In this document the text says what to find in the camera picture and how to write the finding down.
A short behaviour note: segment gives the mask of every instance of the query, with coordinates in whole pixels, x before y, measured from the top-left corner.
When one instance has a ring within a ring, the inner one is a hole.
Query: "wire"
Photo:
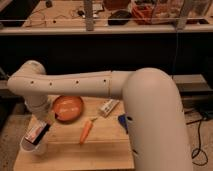
[[[45,25],[45,23],[46,22],[43,22],[43,23],[39,23],[39,24],[30,24],[30,25],[28,25],[28,26],[25,26],[25,27],[36,27],[36,26],[41,26],[41,25]]]
[[[37,12],[44,11],[44,10],[46,10],[46,9],[48,9],[48,8],[42,8],[42,9],[39,9],[39,10],[33,11],[33,12],[31,13],[31,15],[32,15],[32,14],[34,14],[34,13],[37,13]]]
[[[197,111],[196,109],[191,109],[191,110],[185,111],[184,114],[191,114],[191,113],[194,113],[196,111]]]
[[[57,15],[56,17],[54,17],[53,19],[58,19],[58,18],[66,18],[69,19],[69,17],[65,16],[65,15]]]
[[[191,156],[192,156],[192,159],[195,159],[200,153],[202,153],[205,156],[205,161],[203,163],[196,163],[196,162],[193,161],[193,164],[195,164],[197,166],[205,166],[208,163],[208,161],[209,161],[206,152],[202,149],[202,141],[201,141],[200,129],[201,129],[201,124],[202,124],[203,121],[204,121],[204,118],[202,117],[199,120],[195,120],[195,121],[186,123],[187,125],[190,125],[190,124],[194,124],[194,123],[199,122],[198,129],[197,129],[198,147],[196,147],[196,148],[194,148],[192,150]]]
[[[78,6],[75,9],[70,9],[68,13],[69,13],[69,15],[71,16],[72,19],[79,18],[81,16],[79,16],[77,13],[81,9],[83,10],[83,6]]]
[[[175,56],[172,63],[172,79],[174,78],[174,74],[175,74],[175,67],[176,67],[175,65],[177,62],[178,50],[179,50],[179,34],[177,29],[175,29],[175,31],[176,31],[176,48],[175,48]]]

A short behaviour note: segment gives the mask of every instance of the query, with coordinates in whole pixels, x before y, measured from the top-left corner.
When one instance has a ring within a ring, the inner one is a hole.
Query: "carrot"
[[[83,131],[81,133],[79,144],[82,145],[85,142],[85,140],[86,140],[87,136],[89,135],[89,132],[92,129],[92,127],[93,127],[93,121],[89,120],[85,123]]]

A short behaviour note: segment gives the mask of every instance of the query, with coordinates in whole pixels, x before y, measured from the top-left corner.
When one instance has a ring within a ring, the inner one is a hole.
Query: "floor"
[[[16,106],[0,134],[0,171],[12,171],[19,150],[19,142],[29,124],[31,115],[23,115],[23,106]],[[186,114],[186,122],[199,119],[196,112]],[[198,146],[198,123],[187,126],[192,149]],[[202,149],[208,155],[208,164],[205,166],[194,165],[194,171],[213,170],[213,120],[204,121],[201,125]],[[200,154],[194,162],[202,163],[205,160]]]

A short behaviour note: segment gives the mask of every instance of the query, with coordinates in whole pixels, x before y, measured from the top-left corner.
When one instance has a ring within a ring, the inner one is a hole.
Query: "wooden table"
[[[45,1],[40,1],[32,14],[24,22],[23,27],[85,27],[85,20],[77,14],[78,10],[84,10],[83,1],[52,1],[53,6],[46,8]],[[109,11],[105,8],[99,12],[98,19],[95,19],[94,26],[107,27],[108,17],[115,11]],[[213,24],[213,5],[209,9],[205,19]],[[139,26],[133,20],[130,20],[123,27]]]
[[[55,122],[45,135],[47,151],[38,157],[19,151],[14,171],[54,170],[131,170],[134,168],[129,137],[119,125],[117,117],[124,113],[120,102],[107,118],[98,114],[98,107],[106,100],[84,97],[83,115],[74,123]],[[98,119],[84,145],[78,144],[85,121]],[[32,117],[29,128],[35,122]]]

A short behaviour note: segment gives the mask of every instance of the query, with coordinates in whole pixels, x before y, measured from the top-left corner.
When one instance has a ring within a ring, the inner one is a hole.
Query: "cup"
[[[46,152],[47,144],[41,140],[37,145],[34,145],[22,137],[20,142],[20,149],[24,153],[42,155]]]

